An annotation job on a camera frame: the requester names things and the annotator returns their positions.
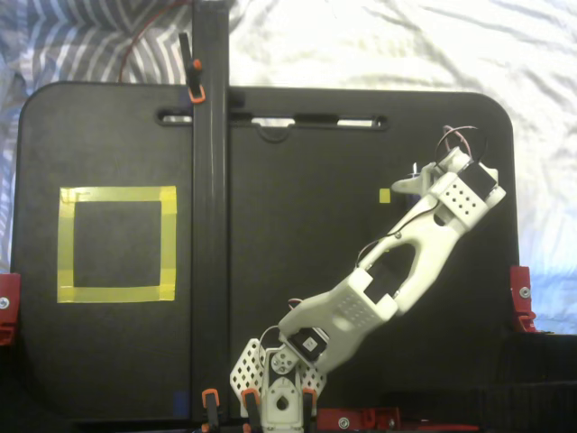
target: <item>screw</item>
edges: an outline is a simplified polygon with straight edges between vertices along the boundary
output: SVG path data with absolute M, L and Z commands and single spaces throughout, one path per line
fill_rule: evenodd
M 348 418 L 342 417 L 341 419 L 339 419 L 339 427 L 342 430 L 349 428 L 350 425 L 351 425 L 351 423 L 349 422 Z
M 519 295 L 521 295 L 521 298 L 527 299 L 531 296 L 531 290 L 528 287 L 522 287 L 519 291 Z

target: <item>small yellow square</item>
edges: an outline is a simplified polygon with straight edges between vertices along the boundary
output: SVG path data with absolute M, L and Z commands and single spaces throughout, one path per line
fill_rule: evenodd
M 390 189 L 379 189 L 379 203 L 390 203 Z

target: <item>white robotic arm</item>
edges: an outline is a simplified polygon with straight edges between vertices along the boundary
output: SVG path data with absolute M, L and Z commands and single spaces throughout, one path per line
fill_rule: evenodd
M 374 243 L 350 275 L 332 290 L 303 300 L 279 322 L 280 348 L 263 354 L 260 342 L 258 348 L 252 342 L 254 348 L 248 351 L 261 359 L 261 365 L 253 367 L 261 383 L 254 386 L 247 381 L 239 386 L 234 381 L 248 359 L 247 349 L 235 366 L 231 385 L 241 401 L 242 392 L 253 385 L 261 396 L 262 425 L 267 429 L 302 427 L 303 391 L 311 391 L 313 383 L 312 391 L 320 394 L 326 373 L 353 356 L 373 329 L 408 311 L 435 282 L 459 238 L 505 197 L 497 171 L 458 148 L 425 166 L 417 178 L 400 180 L 392 189 L 422 198 Z M 415 247 L 411 270 L 403 282 L 383 294 L 375 271 L 382 268 L 383 254 L 403 244 Z

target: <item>yellow tape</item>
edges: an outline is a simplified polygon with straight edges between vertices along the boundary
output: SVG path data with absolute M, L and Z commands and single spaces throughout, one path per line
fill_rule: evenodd
M 379 189 L 379 203 L 390 203 L 390 189 Z
M 160 284 L 143 287 L 74 287 L 74 215 L 86 201 L 159 201 Z M 146 302 L 174 300 L 176 285 L 176 187 L 89 187 L 60 189 L 58 302 Z

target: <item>perforated white bracket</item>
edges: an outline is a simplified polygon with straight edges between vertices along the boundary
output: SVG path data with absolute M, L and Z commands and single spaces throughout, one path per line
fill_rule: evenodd
M 243 418 L 249 416 L 243 406 L 243 391 L 253 388 L 261 394 L 264 357 L 265 349 L 259 348 L 258 338 L 251 338 L 231 371 L 230 384 L 236 398 L 241 403 L 241 417 Z M 318 398 L 325 388 L 326 375 L 300 361 L 297 364 L 297 372 L 300 374 L 301 388 L 303 390 L 306 388 L 315 390 Z M 313 408 L 313 415 L 316 415 L 316 407 Z
M 485 202 L 461 178 L 454 178 L 438 198 L 471 230 L 489 211 Z

